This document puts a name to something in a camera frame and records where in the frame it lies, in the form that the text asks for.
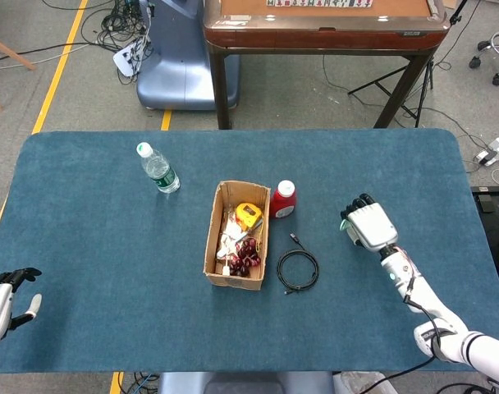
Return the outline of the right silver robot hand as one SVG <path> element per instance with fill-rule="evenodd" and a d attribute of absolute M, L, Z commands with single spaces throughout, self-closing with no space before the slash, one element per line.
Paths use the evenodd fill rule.
<path fill-rule="evenodd" d="M 354 245 L 370 252 L 394 245 L 398 241 L 396 227 L 382 205 L 363 193 L 341 211 L 340 231 L 344 231 Z"/>

